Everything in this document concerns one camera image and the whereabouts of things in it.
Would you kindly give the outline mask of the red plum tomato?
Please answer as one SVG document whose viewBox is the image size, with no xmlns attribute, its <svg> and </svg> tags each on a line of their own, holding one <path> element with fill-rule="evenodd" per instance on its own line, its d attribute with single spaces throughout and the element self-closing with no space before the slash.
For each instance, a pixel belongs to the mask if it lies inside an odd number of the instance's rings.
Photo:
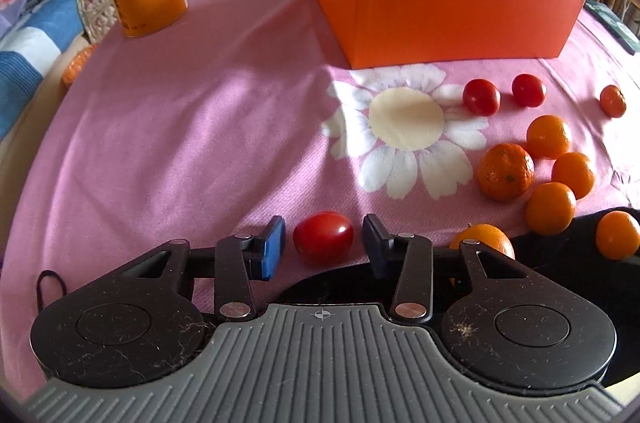
<svg viewBox="0 0 640 423">
<path fill-rule="evenodd" d="M 320 212 L 295 227 L 293 242 L 306 265 L 328 268 L 347 261 L 354 235 L 352 222 L 346 216 Z"/>
</svg>

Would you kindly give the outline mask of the textured orange mandarin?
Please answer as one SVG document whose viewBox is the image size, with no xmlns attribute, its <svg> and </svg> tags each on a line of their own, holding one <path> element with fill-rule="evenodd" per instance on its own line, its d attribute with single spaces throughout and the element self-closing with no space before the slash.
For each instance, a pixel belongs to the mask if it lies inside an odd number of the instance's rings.
<svg viewBox="0 0 640 423">
<path fill-rule="evenodd" d="M 499 143 L 485 152 L 475 169 L 475 179 L 491 200 L 508 203 L 521 198 L 534 182 L 532 157 L 519 144 Z"/>
</svg>

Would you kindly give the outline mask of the small orange fruit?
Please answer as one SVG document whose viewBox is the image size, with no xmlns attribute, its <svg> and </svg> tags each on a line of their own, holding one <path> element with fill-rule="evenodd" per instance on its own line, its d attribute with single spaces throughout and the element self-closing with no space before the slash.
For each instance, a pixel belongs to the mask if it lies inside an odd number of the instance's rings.
<svg viewBox="0 0 640 423">
<path fill-rule="evenodd" d="M 493 225 L 477 224 L 466 227 L 451 240 L 449 248 L 457 250 L 464 240 L 482 242 L 503 255 L 515 258 L 511 240 L 502 230 Z"/>
<path fill-rule="evenodd" d="M 621 210 L 605 214 L 598 222 L 596 245 L 599 252 L 612 261 L 623 261 L 638 251 L 638 221 Z"/>
</svg>

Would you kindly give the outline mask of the pink flower-print cloth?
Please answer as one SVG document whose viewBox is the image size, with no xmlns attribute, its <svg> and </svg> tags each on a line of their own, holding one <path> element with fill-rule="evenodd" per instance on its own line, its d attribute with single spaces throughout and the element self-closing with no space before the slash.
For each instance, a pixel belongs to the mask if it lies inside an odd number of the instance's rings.
<svg viewBox="0 0 640 423">
<path fill-rule="evenodd" d="M 540 78 L 540 112 L 570 126 L 597 166 L 588 214 L 639 203 L 639 61 L 588 13 L 559 57 L 352 71 L 317 0 L 189 0 L 148 37 L 113 27 L 73 83 L 30 169 L 1 278 L 6 378 L 32 395 L 44 377 L 29 345 L 36 296 L 55 299 L 174 238 L 209 247 L 322 210 L 438 244 L 466 226 L 524 230 L 523 202 L 498 204 L 473 170 L 519 142 L 539 111 L 504 99 L 491 117 L 463 108 L 469 80 L 509 92 Z M 627 111 L 608 117 L 604 87 Z"/>
</svg>

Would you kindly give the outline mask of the smooth orange kumquat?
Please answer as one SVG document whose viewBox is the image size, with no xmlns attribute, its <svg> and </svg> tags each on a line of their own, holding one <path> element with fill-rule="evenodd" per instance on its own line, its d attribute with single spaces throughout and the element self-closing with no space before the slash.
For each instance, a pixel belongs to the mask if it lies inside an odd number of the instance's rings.
<svg viewBox="0 0 640 423">
<path fill-rule="evenodd" d="M 596 173 L 589 157 L 580 152 L 567 152 L 553 164 L 551 180 L 565 184 L 575 198 L 585 198 L 596 183 Z"/>
<path fill-rule="evenodd" d="M 576 198 L 566 184 L 546 182 L 540 184 L 525 206 L 527 227 L 537 235 L 558 235 L 572 222 Z"/>
<path fill-rule="evenodd" d="M 556 115 L 538 116 L 526 131 L 527 151 L 533 158 L 556 160 L 570 152 L 572 144 L 570 126 Z"/>
</svg>

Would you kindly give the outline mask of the black velvet cloth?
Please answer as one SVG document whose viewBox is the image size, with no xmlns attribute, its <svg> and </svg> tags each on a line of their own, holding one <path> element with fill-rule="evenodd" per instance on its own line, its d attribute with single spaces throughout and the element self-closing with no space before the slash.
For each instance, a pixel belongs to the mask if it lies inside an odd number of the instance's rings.
<svg viewBox="0 0 640 423">
<path fill-rule="evenodd" d="M 574 391 L 639 370 L 639 261 L 611 261 L 594 243 L 599 214 L 553 237 L 519 235 L 515 258 L 474 242 L 462 257 L 460 299 L 430 321 L 396 321 L 392 293 L 369 261 L 300 281 L 290 305 L 375 305 L 398 325 L 431 333 L 440 352 L 472 379 L 519 393 Z"/>
</svg>

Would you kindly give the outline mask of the round red cherry tomato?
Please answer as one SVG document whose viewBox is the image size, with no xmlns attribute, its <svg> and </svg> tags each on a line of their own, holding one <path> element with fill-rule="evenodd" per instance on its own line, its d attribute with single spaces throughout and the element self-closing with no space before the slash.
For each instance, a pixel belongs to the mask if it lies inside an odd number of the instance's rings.
<svg viewBox="0 0 640 423">
<path fill-rule="evenodd" d="M 501 94 L 489 80 L 476 78 L 464 86 L 462 100 L 465 108 L 472 114 L 491 116 L 500 109 Z"/>
</svg>

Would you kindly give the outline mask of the orange mandarin at cloth edge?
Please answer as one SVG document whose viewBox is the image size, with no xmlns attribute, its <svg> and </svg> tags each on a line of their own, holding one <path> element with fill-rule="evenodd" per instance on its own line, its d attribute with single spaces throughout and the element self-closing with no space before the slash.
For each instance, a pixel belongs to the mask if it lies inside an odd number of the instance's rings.
<svg viewBox="0 0 640 423">
<path fill-rule="evenodd" d="M 87 61 L 91 58 L 94 50 L 96 50 L 96 45 L 88 45 L 88 47 L 79 51 L 73 59 L 70 60 L 61 78 L 65 88 L 70 88 L 70 86 L 73 85 Z"/>
</svg>

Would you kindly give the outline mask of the small reddish-orange fruit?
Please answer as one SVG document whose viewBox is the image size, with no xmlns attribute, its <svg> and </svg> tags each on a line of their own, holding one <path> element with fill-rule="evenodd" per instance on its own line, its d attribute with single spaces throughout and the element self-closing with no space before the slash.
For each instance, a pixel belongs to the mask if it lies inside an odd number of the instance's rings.
<svg viewBox="0 0 640 423">
<path fill-rule="evenodd" d="M 601 91 L 599 103 L 602 111 L 611 118 L 620 118 L 627 111 L 626 99 L 615 85 L 608 85 Z"/>
</svg>

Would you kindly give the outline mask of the blue white striped blanket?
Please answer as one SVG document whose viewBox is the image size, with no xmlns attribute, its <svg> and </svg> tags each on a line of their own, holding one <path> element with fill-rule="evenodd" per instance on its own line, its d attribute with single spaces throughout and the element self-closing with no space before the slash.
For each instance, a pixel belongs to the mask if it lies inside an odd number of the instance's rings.
<svg viewBox="0 0 640 423">
<path fill-rule="evenodd" d="M 2 135 L 12 129 L 54 62 L 83 31 L 79 0 L 44 0 L 2 37 Z"/>
</svg>

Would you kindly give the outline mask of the teal paperback book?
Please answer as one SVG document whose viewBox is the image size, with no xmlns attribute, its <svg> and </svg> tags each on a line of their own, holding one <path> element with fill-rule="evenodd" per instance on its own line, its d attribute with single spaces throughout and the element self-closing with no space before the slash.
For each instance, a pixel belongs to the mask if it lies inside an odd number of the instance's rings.
<svg viewBox="0 0 640 423">
<path fill-rule="evenodd" d="M 640 51 L 638 37 L 605 4 L 594 0 L 586 0 L 585 9 L 604 26 L 616 39 L 616 42 L 631 56 Z"/>
</svg>

